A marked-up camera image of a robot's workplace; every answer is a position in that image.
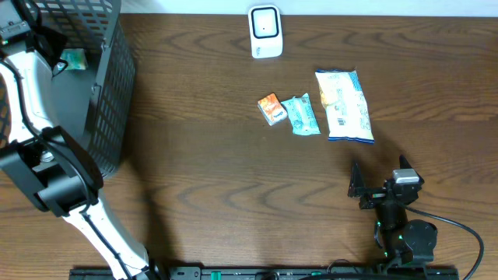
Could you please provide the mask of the light teal wipes pack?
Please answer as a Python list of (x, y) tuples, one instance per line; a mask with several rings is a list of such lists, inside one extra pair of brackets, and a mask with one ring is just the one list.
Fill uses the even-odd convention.
[(309, 136), (321, 133), (308, 93), (304, 93), (301, 97), (294, 96), (292, 99), (282, 101), (282, 105), (287, 111), (293, 127), (293, 134)]

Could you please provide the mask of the yellow blue snack bag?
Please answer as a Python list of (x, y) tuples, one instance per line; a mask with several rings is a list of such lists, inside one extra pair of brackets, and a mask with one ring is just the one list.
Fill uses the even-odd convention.
[(318, 69), (315, 72), (330, 142), (374, 144), (366, 98), (355, 69)]

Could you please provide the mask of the orange tissue pack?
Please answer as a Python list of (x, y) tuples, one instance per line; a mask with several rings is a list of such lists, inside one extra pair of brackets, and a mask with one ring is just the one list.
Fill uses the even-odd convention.
[(282, 106), (274, 93), (270, 93), (266, 97), (260, 99), (257, 102), (257, 105), (270, 126), (273, 126), (288, 117), (286, 109)]

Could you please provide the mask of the green tissue pack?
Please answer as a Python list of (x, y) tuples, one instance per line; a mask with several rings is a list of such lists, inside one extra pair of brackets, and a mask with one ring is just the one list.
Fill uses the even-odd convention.
[(88, 67), (86, 54), (82, 48), (64, 49), (61, 60), (68, 63), (67, 70), (86, 70)]

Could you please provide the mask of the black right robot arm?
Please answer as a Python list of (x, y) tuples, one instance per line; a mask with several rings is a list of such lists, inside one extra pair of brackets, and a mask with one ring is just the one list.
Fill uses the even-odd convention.
[(376, 212), (374, 239), (395, 265), (427, 264), (434, 260), (437, 227), (421, 219), (409, 220), (407, 206), (416, 201), (424, 179), (399, 156), (399, 168), (381, 187), (368, 187), (359, 164), (352, 165), (348, 196), (359, 199), (359, 208)]

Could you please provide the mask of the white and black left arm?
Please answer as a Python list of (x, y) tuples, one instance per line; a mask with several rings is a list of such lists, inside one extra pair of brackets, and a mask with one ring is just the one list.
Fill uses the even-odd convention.
[(119, 1), (1, 3), (1, 169), (108, 264), (76, 277), (162, 279), (103, 191), (120, 163), (136, 74), (120, 11)]

